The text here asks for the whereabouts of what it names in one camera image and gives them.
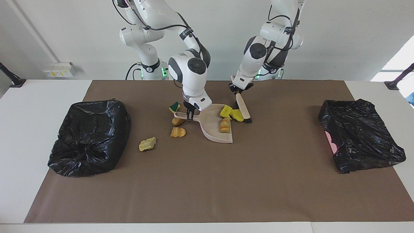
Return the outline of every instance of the electrical outlet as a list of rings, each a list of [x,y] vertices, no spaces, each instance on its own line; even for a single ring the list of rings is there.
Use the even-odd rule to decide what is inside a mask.
[[[43,69],[43,73],[48,78],[73,78],[76,75],[76,69],[71,62],[59,62],[53,66],[48,66]]]

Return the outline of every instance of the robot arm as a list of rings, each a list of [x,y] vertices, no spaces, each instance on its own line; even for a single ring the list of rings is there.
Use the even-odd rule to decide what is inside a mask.
[[[297,26],[304,2],[272,0],[272,6],[278,14],[263,24],[260,36],[252,37],[247,43],[242,63],[232,81],[233,92],[240,93],[252,87],[260,69],[267,72],[264,75],[276,73],[284,66],[288,51],[302,45],[302,33]],[[275,18],[280,18],[282,23],[272,22]]]
[[[164,0],[117,0],[117,3],[125,8],[128,18],[136,25],[135,29],[121,30],[121,40],[138,51],[143,68],[150,68],[147,72],[157,69],[160,63],[155,48],[147,43],[163,38],[164,30],[176,32],[189,48],[169,59],[168,71],[183,85],[184,106],[188,120],[192,120],[195,109],[202,111],[212,103],[204,90],[210,65],[209,52],[184,18]]]

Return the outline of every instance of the dustpan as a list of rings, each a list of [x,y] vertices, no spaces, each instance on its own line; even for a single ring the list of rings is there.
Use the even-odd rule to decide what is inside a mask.
[[[212,104],[210,107],[200,112],[200,115],[194,115],[193,120],[200,123],[201,131],[204,136],[218,143],[233,143],[233,136],[230,133],[220,133],[220,122],[223,118],[220,117],[220,112],[224,108],[224,104]],[[187,114],[182,112],[175,112],[176,118],[187,120]]]

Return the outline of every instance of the plastic bag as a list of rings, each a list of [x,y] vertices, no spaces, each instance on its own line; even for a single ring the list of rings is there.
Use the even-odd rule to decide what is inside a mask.
[[[336,145],[334,161],[343,173],[389,167],[406,159],[404,149],[397,146],[368,101],[326,100],[319,122]]]
[[[131,118],[117,100],[72,104],[53,145],[48,166],[62,176],[112,170],[130,133]]]

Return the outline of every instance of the food scrap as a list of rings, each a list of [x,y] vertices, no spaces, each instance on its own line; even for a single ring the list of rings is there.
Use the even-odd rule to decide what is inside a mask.
[[[230,133],[230,127],[230,118],[224,118],[220,122],[220,133]]]
[[[232,110],[233,109],[230,106],[225,105],[224,108],[223,108],[223,110],[220,112],[220,116],[223,117],[223,118],[226,118],[226,117],[227,118],[230,118],[230,112]]]
[[[155,137],[144,140],[140,143],[140,151],[151,150],[156,143]]]
[[[176,118],[176,117],[174,117],[173,120],[172,120],[172,123],[173,123],[174,126],[179,126],[184,122],[185,122],[184,119],[180,119],[180,118]]]
[[[173,105],[169,107],[170,111],[174,114],[178,109],[180,109],[181,106],[178,102],[175,102]]]
[[[230,112],[230,116],[238,122],[243,122],[244,121],[244,118],[243,118],[243,115],[241,114],[240,109],[233,109]]]
[[[181,137],[184,137],[186,133],[187,132],[185,131],[185,129],[183,129],[181,127],[173,127],[173,130],[171,131],[170,137],[173,137],[173,138],[178,138],[179,137],[179,138],[181,138]]]

